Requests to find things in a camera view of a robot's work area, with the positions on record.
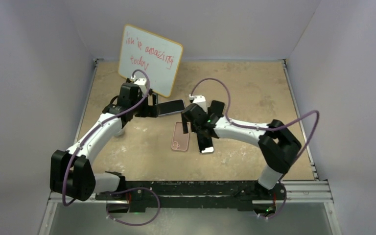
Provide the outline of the pink phone case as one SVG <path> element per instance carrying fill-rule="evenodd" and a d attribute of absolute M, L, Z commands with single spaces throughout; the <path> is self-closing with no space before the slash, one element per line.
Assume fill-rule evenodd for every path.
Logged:
<path fill-rule="evenodd" d="M 184 133 L 183 123 L 178 121 L 175 123 L 174 132 L 171 141 L 171 149 L 173 151 L 185 152 L 188 150 L 190 139 L 190 126 L 187 124 L 188 132 Z"/>

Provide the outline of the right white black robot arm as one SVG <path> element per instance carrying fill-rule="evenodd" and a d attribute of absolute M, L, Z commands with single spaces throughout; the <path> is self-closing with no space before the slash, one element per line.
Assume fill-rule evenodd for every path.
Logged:
<path fill-rule="evenodd" d="M 258 178 L 255 192 L 259 198 L 267 199 L 294 164 L 302 145 L 279 120 L 274 119 L 269 124 L 227 120 L 224 107 L 223 102 L 216 100 L 206 109 L 192 102 L 181 113 L 183 133 L 196 134 L 202 154 L 214 151 L 213 139 L 231 139 L 258 147 L 266 167 Z"/>

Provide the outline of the black smartphone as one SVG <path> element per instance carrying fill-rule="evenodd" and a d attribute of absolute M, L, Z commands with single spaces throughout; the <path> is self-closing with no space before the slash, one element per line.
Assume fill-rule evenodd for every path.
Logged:
<path fill-rule="evenodd" d="M 211 137 L 206 137 L 201 133 L 196 133 L 197 143 L 200 154 L 209 154 L 214 152 L 213 142 Z"/>

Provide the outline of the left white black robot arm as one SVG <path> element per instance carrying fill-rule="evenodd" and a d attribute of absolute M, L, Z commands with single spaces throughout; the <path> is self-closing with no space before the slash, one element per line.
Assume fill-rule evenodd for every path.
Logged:
<path fill-rule="evenodd" d="M 92 164 L 108 141 L 124 132 L 134 117 L 156 118 L 158 96 L 146 78 L 122 84 L 119 94 L 102 110 L 93 127 L 67 150 L 56 150 L 51 156 L 49 187 L 70 197 L 86 201 L 94 193 L 107 192 L 114 200 L 126 195 L 125 177 L 118 172 L 94 173 Z"/>

